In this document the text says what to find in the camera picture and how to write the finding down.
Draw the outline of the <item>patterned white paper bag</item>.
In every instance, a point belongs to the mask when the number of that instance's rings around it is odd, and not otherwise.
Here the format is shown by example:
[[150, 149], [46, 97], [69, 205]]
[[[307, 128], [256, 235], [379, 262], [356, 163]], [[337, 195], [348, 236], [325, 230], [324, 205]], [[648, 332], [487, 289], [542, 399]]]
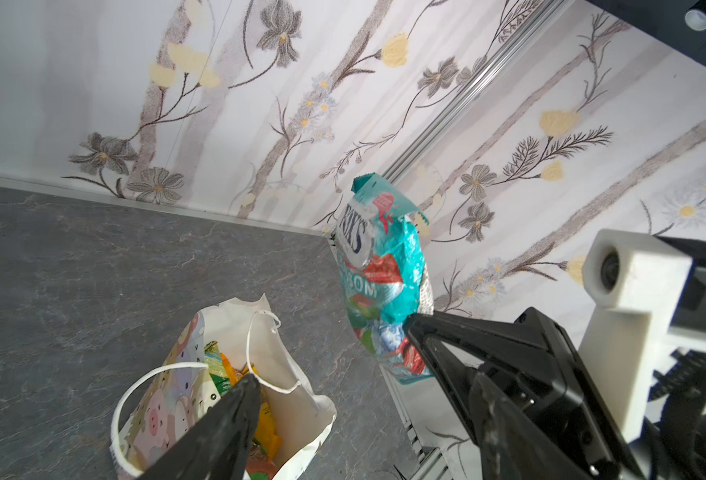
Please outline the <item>patterned white paper bag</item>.
[[273, 479], [297, 479], [329, 436], [337, 409], [314, 393], [308, 377], [280, 337], [281, 321], [269, 301], [232, 298], [196, 313], [163, 365], [131, 386], [146, 389], [126, 422], [116, 407], [111, 453], [120, 479], [137, 479], [188, 433], [223, 395], [205, 363], [207, 343], [217, 341], [234, 369], [246, 366], [267, 388], [281, 446]]

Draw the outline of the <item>teal Fox's candy bag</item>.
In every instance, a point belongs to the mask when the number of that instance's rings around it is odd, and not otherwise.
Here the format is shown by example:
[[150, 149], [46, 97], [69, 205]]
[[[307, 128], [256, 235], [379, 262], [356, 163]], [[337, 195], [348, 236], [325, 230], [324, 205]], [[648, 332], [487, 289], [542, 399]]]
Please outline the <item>teal Fox's candy bag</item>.
[[433, 312], [421, 247], [422, 211], [377, 174], [356, 178], [332, 243], [347, 316], [367, 352], [401, 384], [431, 371], [405, 331], [407, 317]]

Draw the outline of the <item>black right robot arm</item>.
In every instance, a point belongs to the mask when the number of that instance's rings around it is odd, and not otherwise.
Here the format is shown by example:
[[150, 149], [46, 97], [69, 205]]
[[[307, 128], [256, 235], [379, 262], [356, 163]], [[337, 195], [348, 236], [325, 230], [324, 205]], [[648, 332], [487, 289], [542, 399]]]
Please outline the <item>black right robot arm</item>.
[[573, 1], [420, 171], [406, 328], [463, 475], [706, 479], [706, 68]]

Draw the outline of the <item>orange snack packet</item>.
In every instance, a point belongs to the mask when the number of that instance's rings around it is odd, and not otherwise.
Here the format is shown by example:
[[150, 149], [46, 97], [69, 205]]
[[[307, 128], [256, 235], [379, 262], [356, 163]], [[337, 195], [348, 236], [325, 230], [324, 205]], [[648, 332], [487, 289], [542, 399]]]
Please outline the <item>orange snack packet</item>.
[[[229, 359], [220, 354], [225, 375], [228, 379], [229, 386], [225, 391], [229, 391], [235, 386], [250, 370], [244, 366], [241, 370], [234, 369]], [[258, 426], [254, 436], [254, 442], [257, 443], [269, 460], [274, 460], [281, 446], [282, 439], [278, 435], [276, 422], [269, 404], [267, 388], [264, 385], [260, 386], [260, 414]]]

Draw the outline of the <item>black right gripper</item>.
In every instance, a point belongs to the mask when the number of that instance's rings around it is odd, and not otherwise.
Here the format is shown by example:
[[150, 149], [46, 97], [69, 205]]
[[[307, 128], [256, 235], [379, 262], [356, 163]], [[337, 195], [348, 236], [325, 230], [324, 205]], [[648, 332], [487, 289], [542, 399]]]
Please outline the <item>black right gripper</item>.
[[479, 447], [484, 478], [641, 478], [566, 332], [545, 314], [529, 308], [505, 323], [415, 313], [404, 327]]

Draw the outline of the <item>green corn chips bag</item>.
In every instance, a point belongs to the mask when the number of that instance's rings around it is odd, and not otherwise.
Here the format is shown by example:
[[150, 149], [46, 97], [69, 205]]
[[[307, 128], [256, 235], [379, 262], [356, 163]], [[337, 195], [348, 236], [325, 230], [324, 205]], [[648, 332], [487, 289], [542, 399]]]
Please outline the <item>green corn chips bag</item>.
[[246, 473], [251, 480], [271, 480], [277, 472], [277, 466], [269, 458], [250, 456], [247, 460]]

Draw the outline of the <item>green yellow Fox's candy bag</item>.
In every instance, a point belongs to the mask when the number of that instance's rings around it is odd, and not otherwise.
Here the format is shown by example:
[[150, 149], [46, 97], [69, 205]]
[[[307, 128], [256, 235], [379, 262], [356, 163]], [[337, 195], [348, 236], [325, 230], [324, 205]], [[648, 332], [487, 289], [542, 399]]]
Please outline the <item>green yellow Fox's candy bag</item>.
[[207, 343], [204, 354], [205, 363], [217, 392], [220, 395], [228, 393], [237, 383], [236, 373], [229, 359], [220, 352], [217, 341]]

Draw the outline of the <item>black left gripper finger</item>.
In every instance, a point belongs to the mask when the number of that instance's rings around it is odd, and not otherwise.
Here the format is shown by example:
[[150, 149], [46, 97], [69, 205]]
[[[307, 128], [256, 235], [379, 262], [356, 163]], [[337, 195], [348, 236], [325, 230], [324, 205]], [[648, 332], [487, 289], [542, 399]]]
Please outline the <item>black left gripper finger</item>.
[[254, 375], [243, 377], [139, 479], [243, 478], [259, 422], [260, 388]]

